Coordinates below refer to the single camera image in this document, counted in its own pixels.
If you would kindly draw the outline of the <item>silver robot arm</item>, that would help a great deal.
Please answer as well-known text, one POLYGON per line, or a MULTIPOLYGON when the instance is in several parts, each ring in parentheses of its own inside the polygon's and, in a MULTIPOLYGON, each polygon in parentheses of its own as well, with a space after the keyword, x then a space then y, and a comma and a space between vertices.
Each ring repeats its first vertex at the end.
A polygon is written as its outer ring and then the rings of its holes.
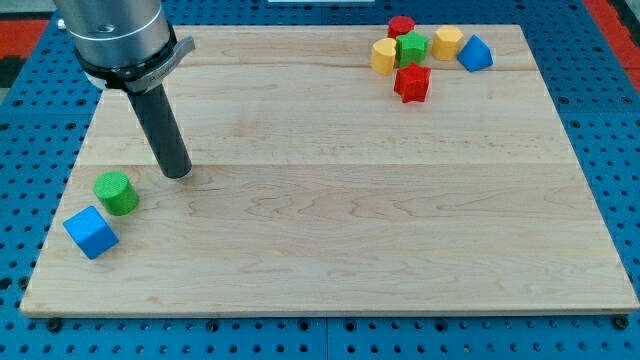
POLYGON ((160 86, 195 49, 176 37, 160 0, 55 0, 89 81, 144 94, 160 86))

